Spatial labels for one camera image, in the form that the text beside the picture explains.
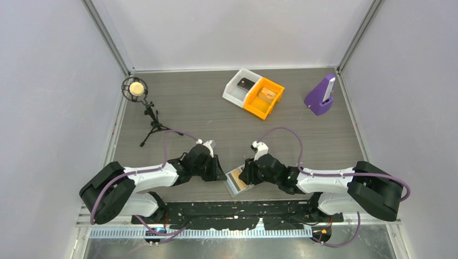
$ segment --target wall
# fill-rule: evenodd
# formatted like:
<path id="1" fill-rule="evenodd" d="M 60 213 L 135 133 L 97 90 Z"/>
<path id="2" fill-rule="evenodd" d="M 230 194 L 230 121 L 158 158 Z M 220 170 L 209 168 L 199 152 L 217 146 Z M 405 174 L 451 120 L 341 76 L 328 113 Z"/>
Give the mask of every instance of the wall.
<path id="1" fill-rule="evenodd" d="M 344 70 L 371 160 L 406 180 L 412 258 L 456 258 L 455 0 L 386 0 Z"/>
<path id="2" fill-rule="evenodd" d="M 123 74 L 83 4 L 0 4 L 1 258 L 65 258 Z"/>
<path id="3" fill-rule="evenodd" d="M 337 66 L 372 0 L 93 0 L 136 70 Z"/>

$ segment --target purple phone stand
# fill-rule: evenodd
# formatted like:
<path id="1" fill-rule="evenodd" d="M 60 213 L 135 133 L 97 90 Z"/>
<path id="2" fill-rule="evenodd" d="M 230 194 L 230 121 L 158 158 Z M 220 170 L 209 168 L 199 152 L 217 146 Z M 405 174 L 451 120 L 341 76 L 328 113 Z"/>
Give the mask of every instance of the purple phone stand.
<path id="1" fill-rule="evenodd" d="M 329 85 L 329 81 L 335 78 L 334 74 L 327 75 L 310 93 L 304 100 L 304 104 L 315 113 L 316 116 L 320 116 L 331 108 L 334 97 L 332 94 L 329 98 L 323 102 L 326 90 Z"/>

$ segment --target tripod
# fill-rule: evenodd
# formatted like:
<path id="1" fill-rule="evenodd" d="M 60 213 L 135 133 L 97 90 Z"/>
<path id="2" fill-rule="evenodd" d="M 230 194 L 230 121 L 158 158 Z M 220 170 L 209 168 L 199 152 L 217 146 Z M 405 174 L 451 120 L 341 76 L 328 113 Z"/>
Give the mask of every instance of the tripod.
<path id="1" fill-rule="evenodd" d="M 146 104 L 145 108 L 146 110 L 143 112 L 145 115 L 149 115 L 153 121 L 151 122 L 151 126 L 153 127 L 146 138 L 143 140 L 142 143 L 140 143 L 140 147 L 143 147 L 145 145 L 146 140 L 150 137 L 151 134 L 154 132 L 159 132 L 159 131 L 168 131 L 171 130 L 169 127 L 166 127 L 162 125 L 162 123 L 159 122 L 159 117 L 158 117 L 158 110 L 156 110 L 156 114 L 154 114 L 152 107 L 154 107 L 154 103 L 150 102 L 150 104 Z"/>

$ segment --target orange bin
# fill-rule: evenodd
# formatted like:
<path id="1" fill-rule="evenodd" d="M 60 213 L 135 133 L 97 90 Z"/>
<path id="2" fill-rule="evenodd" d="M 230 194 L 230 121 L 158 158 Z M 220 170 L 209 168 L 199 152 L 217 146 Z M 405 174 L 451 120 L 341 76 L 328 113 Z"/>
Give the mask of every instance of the orange bin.
<path id="1" fill-rule="evenodd" d="M 263 88 L 277 94 L 271 104 L 258 97 Z M 284 89 L 283 86 L 263 77 L 246 98 L 244 109 L 265 120 L 271 114 L 273 106 L 281 99 Z"/>

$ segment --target phone holder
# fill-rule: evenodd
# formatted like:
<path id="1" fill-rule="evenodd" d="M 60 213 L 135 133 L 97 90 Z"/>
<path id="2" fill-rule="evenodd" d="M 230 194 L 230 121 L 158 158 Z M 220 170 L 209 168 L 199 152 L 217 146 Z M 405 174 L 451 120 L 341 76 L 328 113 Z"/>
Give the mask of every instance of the phone holder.
<path id="1" fill-rule="evenodd" d="M 332 89 L 334 87 L 335 75 L 327 75 L 310 93 L 304 100 L 304 104 L 315 113 L 316 116 L 320 116 L 332 106 L 334 97 L 332 96 Z"/>

